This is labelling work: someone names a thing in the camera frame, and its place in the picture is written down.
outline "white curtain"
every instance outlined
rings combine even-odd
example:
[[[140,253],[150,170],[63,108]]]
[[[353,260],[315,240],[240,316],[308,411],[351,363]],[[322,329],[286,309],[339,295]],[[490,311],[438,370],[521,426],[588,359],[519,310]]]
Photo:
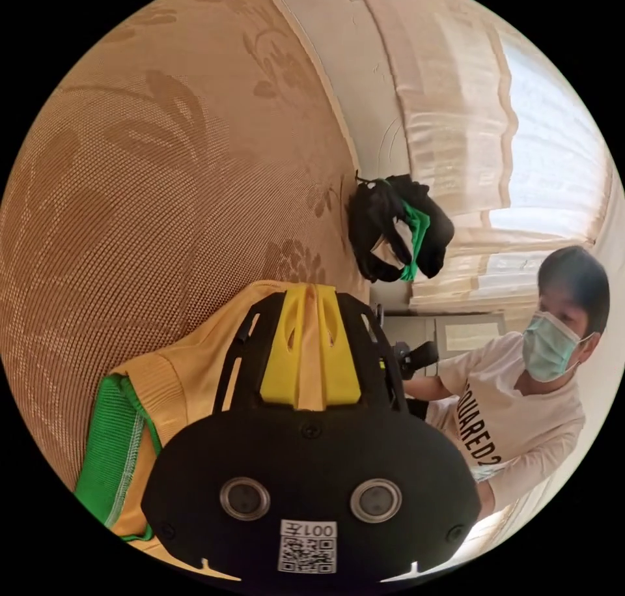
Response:
[[[445,19],[440,24],[458,25]],[[611,187],[610,158],[589,112],[553,65],[526,39],[502,30],[497,34],[516,117],[510,174],[499,186],[504,206],[478,209],[475,198],[472,211],[452,215],[458,231],[445,268],[432,281],[417,275],[410,307],[421,313],[502,311],[508,329],[517,330],[535,306],[543,259],[561,246],[591,247],[596,240]],[[457,49],[456,60],[461,60],[464,49]],[[474,105],[472,111],[479,108]],[[475,150],[480,150],[480,137],[491,139],[504,131],[501,125],[481,130],[473,137]],[[474,188],[474,182],[454,177],[458,202],[468,203],[462,193]],[[436,199],[437,182],[431,194]]]

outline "yellow fabric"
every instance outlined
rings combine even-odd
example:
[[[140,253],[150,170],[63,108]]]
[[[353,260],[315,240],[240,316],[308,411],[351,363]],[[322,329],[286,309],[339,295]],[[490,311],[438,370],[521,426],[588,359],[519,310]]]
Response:
[[[195,331],[175,344],[151,352],[113,369],[128,375],[135,393],[152,420],[163,446],[184,427],[209,416],[227,351],[249,308],[275,292],[284,292],[301,284],[260,281],[246,287],[229,303],[203,322]],[[303,307],[301,333],[302,355],[299,366],[299,390],[296,408],[322,410],[325,397],[320,363],[320,317],[318,303],[330,287],[308,285]],[[229,398],[224,408],[229,407]],[[144,431],[139,456],[124,507],[112,530],[117,535],[143,533],[147,524],[139,506],[156,453],[151,437]],[[133,541],[131,546],[178,567],[208,576],[233,578],[211,570],[199,571],[171,557],[158,538],[149,542]]]

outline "white t-shirt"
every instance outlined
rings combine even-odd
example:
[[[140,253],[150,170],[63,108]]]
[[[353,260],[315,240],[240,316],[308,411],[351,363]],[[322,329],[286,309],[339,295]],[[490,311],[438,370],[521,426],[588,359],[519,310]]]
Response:
[[[549,394],[514,389],[525,369],[523,336],[506,335],[439,363],[454,395],[432,401],[426,422],[460,450],[476,481],[488,479],[495,511],[549,477],[577,444],[585,416],[575,378]]]

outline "person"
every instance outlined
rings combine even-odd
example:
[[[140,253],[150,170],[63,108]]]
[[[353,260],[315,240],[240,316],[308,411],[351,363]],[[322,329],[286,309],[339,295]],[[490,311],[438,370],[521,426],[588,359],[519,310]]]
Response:
[[[465,457],[482,502],[479,520],[521,498],[573,452],[585,423],[576,373],[598,346],[609,313],[602,265],[570,246],[538,271],[538,307],[510,332],[404,382],[411,413]]]

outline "surgical mask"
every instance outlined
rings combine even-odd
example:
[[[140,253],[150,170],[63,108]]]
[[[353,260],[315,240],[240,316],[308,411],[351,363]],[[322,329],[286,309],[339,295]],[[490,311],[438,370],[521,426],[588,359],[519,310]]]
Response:
[[[571,355],[589,337],[582,340],[549,312],[537,311],[523,333],[523,361],[529,376],[548,383],[573,370],[579,362],[567,369]]]

